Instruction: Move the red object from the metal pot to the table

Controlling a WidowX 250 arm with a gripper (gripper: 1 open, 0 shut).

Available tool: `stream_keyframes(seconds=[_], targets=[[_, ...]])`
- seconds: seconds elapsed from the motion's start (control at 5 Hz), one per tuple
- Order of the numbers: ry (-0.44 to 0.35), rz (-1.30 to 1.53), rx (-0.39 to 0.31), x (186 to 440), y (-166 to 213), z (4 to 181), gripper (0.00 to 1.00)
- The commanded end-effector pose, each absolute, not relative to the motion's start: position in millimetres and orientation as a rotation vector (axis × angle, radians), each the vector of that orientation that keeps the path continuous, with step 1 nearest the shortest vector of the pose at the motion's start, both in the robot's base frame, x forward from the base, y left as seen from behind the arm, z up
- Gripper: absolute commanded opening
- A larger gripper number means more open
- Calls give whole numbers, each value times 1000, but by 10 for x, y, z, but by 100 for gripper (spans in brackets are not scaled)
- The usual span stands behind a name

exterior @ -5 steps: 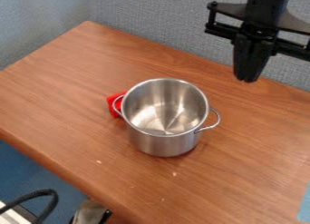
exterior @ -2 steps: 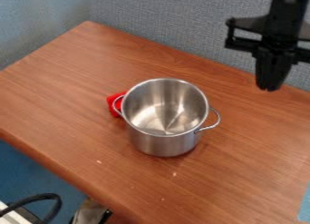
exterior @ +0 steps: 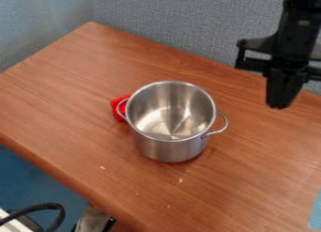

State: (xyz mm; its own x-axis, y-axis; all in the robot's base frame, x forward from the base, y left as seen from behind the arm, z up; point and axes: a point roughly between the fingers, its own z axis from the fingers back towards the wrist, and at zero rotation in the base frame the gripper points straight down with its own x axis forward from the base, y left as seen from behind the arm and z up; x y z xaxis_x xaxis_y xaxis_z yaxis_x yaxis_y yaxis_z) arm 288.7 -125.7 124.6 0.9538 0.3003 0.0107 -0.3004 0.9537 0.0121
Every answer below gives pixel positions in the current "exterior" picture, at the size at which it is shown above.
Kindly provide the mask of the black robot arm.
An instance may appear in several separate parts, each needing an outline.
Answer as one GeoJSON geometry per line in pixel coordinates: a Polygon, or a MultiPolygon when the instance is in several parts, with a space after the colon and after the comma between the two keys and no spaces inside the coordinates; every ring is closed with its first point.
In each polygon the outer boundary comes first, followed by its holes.
{"type": "Polygon", "coordinates": [[[321,69],[311,66],[321,62],[321,0],[284,0],[276,32],[256,39],[237,41],[235,66],[261,72],[268,78],[267,104],[284,109],[292,105],[304,84],[321,81],[321,69]]]}

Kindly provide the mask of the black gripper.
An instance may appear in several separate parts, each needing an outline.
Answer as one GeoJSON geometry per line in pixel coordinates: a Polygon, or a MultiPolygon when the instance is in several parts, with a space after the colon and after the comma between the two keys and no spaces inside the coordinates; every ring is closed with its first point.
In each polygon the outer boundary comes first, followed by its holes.
{"type": "Polygon", "coordinates": [[[320,31],[321,9],[299,9],[283,12],[272,35],[237,41],[235,66],[263,72],[268,77],[267,103],[271,108],[291,106],[304,83],[308,80],[321,81],[321,69],[311,66],[312,61],[321,62],[320,31]]]}

